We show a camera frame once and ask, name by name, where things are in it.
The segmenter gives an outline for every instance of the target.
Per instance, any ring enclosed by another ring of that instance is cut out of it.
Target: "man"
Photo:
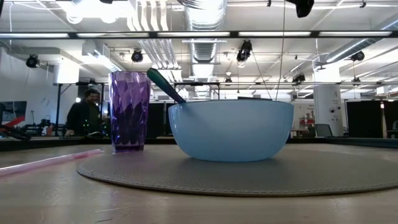
[[[66,136],[84,136],[101,129],[100,109],[96,105],[100,93],[95,89],[85,92],[85,99],[73,104],[67,116]]]

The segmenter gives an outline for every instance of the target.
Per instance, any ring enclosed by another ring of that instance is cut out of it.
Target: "bowl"
[[[181,150],[206,161],[267,159],[285,145],[294,106],[269,100],[215,100],[169,108],[170,127]]]

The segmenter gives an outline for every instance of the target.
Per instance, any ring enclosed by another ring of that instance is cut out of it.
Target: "straw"
[[[16,166],[10,166],[10,167],[4,167],[0,168],[0,177],[5,176],[5,175],[10,175],[10,174],[15,174],[18,172],[24,172],[24,171],[29,171],[33,169],[38,169],[41,167],[45,166],[51,166],[54,164],[60,164],[63,162],[68,162],[72,161],[75,159],[80,159],[80,158],[86,158],[89,156],[97,155],[102,153],[103,151],[101,149],[94,149],[86,152],[79,152],[79,153],[74,153],[74,154],[69,154],[65,156],[58,156],[58,157],[53,157],[49,159],[43,159],[40,161],[35,161],[35,162],[28,162],[25,164],[20,164]]]

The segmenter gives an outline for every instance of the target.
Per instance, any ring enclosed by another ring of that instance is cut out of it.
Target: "cup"
[[[114,152],[144,150],[150,80],[141,72],[109,74],[111,138]]]

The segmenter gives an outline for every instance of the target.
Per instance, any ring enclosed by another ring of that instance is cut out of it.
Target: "teal spoon handle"
[[[161,90],[163,90],[169,97],[173,98],[177,103],[186,103],[186,101],[174,90],[169,82],[154,68],[147,71],[148,78],[154,82]]]

